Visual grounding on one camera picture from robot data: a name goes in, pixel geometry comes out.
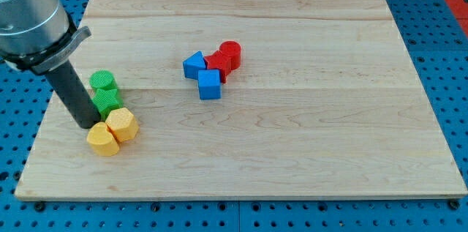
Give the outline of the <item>grey clamp mount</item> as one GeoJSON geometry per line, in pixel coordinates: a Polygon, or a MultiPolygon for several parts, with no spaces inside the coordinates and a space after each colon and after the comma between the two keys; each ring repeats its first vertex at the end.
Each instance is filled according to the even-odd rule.
{"type": "Polygon", "coordinates": [[[46,49],[30,54],[12,54],[1,49],[1,58],[16,70],[31,70],[36,75],[44,75],[69,60],[71,54],[78,48],[82,41],[91,36],[87,26],[78,28],[67,13],[69,27],[67,32],[57,42],[46,49]]]}

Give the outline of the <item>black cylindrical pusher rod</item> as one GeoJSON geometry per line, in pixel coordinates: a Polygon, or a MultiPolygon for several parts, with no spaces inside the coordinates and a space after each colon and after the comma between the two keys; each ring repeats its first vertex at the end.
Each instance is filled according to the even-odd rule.
{"type": "Polygon", "coordinates": [[[101,120],[70,61],[47,72],[45,77],[80,128],[89,129],[101,120]]]}

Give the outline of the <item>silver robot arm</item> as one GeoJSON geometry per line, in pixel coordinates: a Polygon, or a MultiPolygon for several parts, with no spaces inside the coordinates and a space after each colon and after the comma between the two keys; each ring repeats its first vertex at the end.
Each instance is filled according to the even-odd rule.
{"type": "Polygon", "coordinates": [[[61,0],[1,0],[1,59],[45,76],[84,129],[101,116],[69,58],[90,35],[88,27],[74,24],[61,0]]]}

